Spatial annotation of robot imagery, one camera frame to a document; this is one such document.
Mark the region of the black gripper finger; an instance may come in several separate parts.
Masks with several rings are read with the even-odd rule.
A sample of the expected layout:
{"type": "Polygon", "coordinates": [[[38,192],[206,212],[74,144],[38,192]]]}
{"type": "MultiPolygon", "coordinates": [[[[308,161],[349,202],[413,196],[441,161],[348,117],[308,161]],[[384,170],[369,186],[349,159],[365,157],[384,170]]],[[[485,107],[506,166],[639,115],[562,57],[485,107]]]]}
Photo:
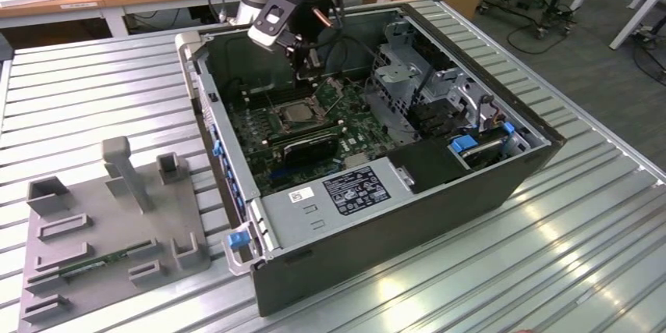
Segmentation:
{"type": "Polygon", "coordinates": [[[304,70],[308,66],[308,50],[302,47],[302,42],[296,42],[292,46],[292,70],[296,80],[305,80],[308,71],[304,70]]]}
{"type": "Polygon", "coordinates": [[[316,78],[320,76],[322,72],[322,60],[320,58],[320,53],[317,48],[312,48],[309,50],[309,54],[306,56],[306,61],[308,61],[308,73],[306,77],[308,78],[316,78]]]}

